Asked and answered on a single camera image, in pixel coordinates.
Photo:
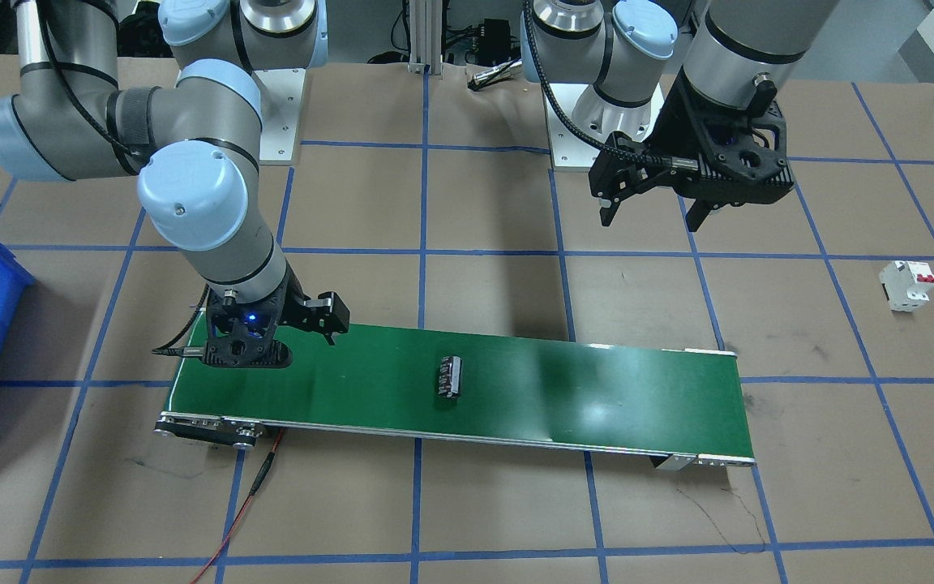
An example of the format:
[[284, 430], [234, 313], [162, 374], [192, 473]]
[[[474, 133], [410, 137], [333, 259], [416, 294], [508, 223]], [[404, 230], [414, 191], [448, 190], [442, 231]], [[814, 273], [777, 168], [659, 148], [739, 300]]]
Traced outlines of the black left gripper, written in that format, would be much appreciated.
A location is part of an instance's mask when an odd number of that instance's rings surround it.
[[[697, 179], [678, 191], [694, 199], [684, 216], [689, 233], [700, 229], [714, 204], [773, 204], [795, 185], [776, 84], [757, 74], [743, 88], [755, 95], [743, 97], [736, 109], [704, 97], [679, 74], [646, 138], [658, 154], [698, 163]], [[662, 173], [662, 158], [623, 131], [609, 133], [604, 145], [590, 167], [589, 189], [608, 228], [624, 200], [655, 186], [652, 177]]]

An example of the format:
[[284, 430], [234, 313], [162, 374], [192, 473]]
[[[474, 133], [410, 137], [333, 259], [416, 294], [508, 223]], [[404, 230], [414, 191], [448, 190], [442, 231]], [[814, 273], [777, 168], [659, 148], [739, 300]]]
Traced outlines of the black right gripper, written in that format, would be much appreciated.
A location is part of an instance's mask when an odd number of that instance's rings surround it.
[[290, 348], [275, 338], [279, 326], [318, 333], [329, 345], [349, 331], [349, 308], [337, 292], [315, 299], [304, 295], [292, 271], [270, 295], [256, 302], [238, 303], [208, 291], [205, 302], [204, 363], [215, 368], [279, 369], [290, 366]]

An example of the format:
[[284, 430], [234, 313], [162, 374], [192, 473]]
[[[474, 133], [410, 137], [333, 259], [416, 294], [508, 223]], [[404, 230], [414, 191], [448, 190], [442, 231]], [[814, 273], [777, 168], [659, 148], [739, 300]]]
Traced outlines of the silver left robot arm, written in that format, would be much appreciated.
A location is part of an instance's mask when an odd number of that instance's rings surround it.
[[668, 187], [690, 232], [722, 207], [773, 204], [795, 185], [776, 96], [834, 1], [711, 1], [664, 102], [644, 110], [679, 27], [653, 1], [525, 1], [524, 74], [572, 135], [597, 149], [587, 180], [602, 225], [623, 202]]

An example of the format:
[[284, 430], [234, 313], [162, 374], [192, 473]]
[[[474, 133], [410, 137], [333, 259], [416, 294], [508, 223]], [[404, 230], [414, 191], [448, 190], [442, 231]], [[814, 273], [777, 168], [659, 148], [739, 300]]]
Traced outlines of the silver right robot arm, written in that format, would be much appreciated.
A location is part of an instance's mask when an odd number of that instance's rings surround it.
[[285, 368], [280, 328], [332, 341], [349, 309], [306, 294], [259, 210], [261, 70], [326, 59], [322, 1], [162, 1], [173, 88], [122, 88], [114, 1], [12, 1], [21, 90], [0, 97], [0, 166], [24, 181], [134, 176], [160, 236], [204, 279], [207, 336], [155, 354]]

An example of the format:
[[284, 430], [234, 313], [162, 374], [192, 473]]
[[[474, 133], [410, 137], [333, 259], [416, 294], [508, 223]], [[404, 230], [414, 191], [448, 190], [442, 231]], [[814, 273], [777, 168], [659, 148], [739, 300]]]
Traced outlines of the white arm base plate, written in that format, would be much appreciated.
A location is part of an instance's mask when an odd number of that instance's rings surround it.
[[[581, 83], [552, 83], [556, 102], [576, 127], [586, 135], [604, 143], [612, 131], [623, 131], [633, 140], [645, 140], [657, 123], [664, 104], [664, 93], [658, 86], [651, 100], [635, 108], [619, 107], [601, 100], [592, 86]], [[551, 163], [556, 171], [587, 171], [599, 152], [579, 140], [560, 119], [547, 99], [544, 100], [549, 134]]]
[[253, 71], [262, 93], [263, 130], [259, 162], [289, 165], [296, 158], [306, 70], [271, 69]]

